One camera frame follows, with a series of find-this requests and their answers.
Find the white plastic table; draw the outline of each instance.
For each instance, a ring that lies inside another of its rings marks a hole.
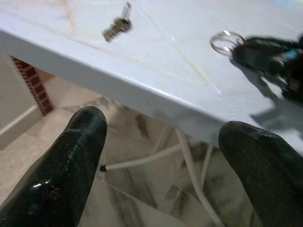
[[[184,133],[216,146],[230,120],[272,131],[303,154],[302,105],[209,45],[222,30],[297,40],[303,0],[134,0],[132,30],[107,43],[101,32],[124,4],[0,0],[0,51],[175,127],[189,168]]]

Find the baseboard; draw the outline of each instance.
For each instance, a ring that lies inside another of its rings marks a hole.
[[[0,129],[0,150],[3,150],[12,141],[18,138],[41,119],[41,117],[42,114],[38,106],[33,105],[11,123]]]

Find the metal key ring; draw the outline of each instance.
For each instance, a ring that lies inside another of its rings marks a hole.
[[[245,39],[240,34],[238,34],[236,32],[222,31],[222,32],[215,34],[213,37],[211,37],[211,39],[210,39],[211,47],[219,53],[232,52],[235,47],[231,47],[231,46],[230,47],[228,47],[228,46],[219,47],[214,44],[214,42],[217,40],[226,40],[227,36],[235,36],[238,38],[235,45],[241,45],[241,44],[245,43]]]

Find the white table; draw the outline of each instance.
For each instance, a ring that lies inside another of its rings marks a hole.
[[[220,127],[237,120],[303,154],[302,105],[209,45],[222,30],[297,40],[302,0],[134,0],[132,30],[107,43],[101,32],[124,3],[0,0],[0,50],[166,122],[180,141],[183,131],[216,146]]]

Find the keychain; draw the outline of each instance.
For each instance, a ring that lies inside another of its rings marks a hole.
[[[235,37],[234,46],[220,47],[216,41]],[[210,40],[211,47],[219,53],[230,54],[235,62],[253,71],[286,82],[283,96],[303,102],[303,36],[299,42],[273,37],[254,36],[244,39],[235,32],[223,31]]]

